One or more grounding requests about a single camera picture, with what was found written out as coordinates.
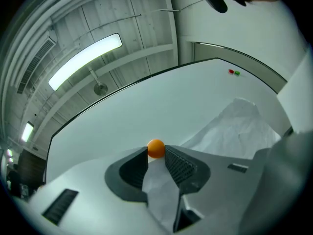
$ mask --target white wall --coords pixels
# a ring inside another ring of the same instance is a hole
[[[151,139],[182,145],[236,97],[254,102],[278,134],[290,127],[276,93],[261,80],[222,60],[195,63],[132,85],[67,125],[51,142],[47,183],[78,163]]]
[[[220,14],[205,1],[172,0],[173,9],[195,3],[175,13],[180,45],[190,41],[229,47],[260,60],[289,80],[306,49],[289,10],[281,1],[253,2],[247,7],[225,2],[228,11]],[[179,52],[180,61],[184,55]]]

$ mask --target white table surface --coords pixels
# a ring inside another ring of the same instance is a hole
[[[53,138],[46,181],[78,163],[145,146],[151,139],[181,145],[236,97],[254,102],[279,135],[290,127],[265,83],[223,60],[203,61],[134,84],[82,113]]]

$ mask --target ping pong ball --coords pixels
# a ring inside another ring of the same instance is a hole
[[[165,144],[158,139],[152,139],[148,144],[148,155],[154,159],[158,159],[165,154]]]

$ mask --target ceiling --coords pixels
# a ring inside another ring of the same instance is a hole
[[[122,47],[94,59],[53,91],[48,80],[64,63],[114,33],[120,35]],[[22,94],[18,94],[27,63],[39,50],[37,43],[46,38],[45,34],[55,45],[31,73]],[[51,136],[102,97],[93,91],[96,82],[88,67],[108,86],[109,94],[176,65],[171,0],[43,0],[20,27],[4,62],[7,73],[2,73],[1,78],[2,136],[15,150],[27,149],[46,158]],[[28,121],[34,131],[24,143],[20,137]]]

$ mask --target crumpled white plastic bag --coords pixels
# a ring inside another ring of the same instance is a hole
[[[220,156],[252,159],[256,151],[272,147],[279,139],[254,103],[236,98],[181,146]],[[149,211],[171,232],[179,189],[165,167],[164,158],[149,163],[142,190],[148,194]]]

